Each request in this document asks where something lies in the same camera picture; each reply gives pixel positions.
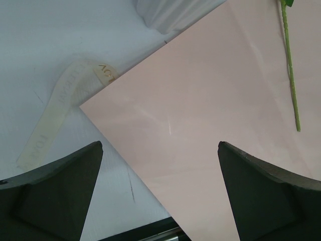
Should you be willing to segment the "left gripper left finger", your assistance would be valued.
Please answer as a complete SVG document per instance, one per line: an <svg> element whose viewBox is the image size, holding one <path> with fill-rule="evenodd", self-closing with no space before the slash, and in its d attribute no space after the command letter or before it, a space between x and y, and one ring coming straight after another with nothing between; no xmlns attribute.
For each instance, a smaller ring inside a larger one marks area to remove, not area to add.
<svg viewBox="0 0 321 241"><path fill-rule="evenodd" d="M1 180L1 240L80 240L102 156L96 141Z"/></svg>

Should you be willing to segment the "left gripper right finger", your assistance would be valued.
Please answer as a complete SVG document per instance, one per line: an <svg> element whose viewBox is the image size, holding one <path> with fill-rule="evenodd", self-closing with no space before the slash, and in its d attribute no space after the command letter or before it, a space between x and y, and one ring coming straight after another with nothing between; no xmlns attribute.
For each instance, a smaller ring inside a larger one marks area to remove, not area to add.
<svg viewBox="0 0 321 241"><path fill-rule="evenodd" d="M218 158L240 240L320 240L320 181L228 142Z"/></svg>

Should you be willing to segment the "pink wrapping paper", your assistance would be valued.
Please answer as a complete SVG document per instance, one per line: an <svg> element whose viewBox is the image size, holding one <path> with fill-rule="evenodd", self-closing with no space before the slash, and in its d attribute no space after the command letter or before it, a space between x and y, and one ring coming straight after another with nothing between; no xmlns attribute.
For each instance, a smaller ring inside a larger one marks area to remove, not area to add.
<svg viewBox="0 0 321 241"><path fill-rule="evenodd" d="M227 1L81 105L192 240L238 240L218 144L320 178L320 1Z"/></svg>

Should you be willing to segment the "cream printed ribbon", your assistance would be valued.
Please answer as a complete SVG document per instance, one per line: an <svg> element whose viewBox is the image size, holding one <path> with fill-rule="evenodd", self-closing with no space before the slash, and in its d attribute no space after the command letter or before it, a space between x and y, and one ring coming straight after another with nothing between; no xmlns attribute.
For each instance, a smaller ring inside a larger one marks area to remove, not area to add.
<svg viewBox="0 0 321 241"><path fill-rule="evenodd" d="M78 59L62 73L49 102L22 150L17 165L28 172L41 166L52 142L68 115L119 77L110 65Z"/></svg>

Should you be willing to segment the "pale pink rose stem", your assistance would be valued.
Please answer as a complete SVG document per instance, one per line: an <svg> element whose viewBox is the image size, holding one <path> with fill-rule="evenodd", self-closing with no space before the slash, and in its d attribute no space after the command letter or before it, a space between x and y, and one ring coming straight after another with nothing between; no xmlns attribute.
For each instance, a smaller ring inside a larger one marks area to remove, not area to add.
<svg viewBox="0 0 321 241"><path fill-rule="evenodd" d="M286 8L292 7L293 3L294 1L280 0L290 94L291 94L291 100L292 100L293 111L294 111L296 131L300 132L301 126L300 126L299 111L298 111L297 98L296 98L294 73L293 73L292 58L291 58L291 51L290 51L290 44L289 44L288 22L287 22L287 14L286 14Z"/></svg>

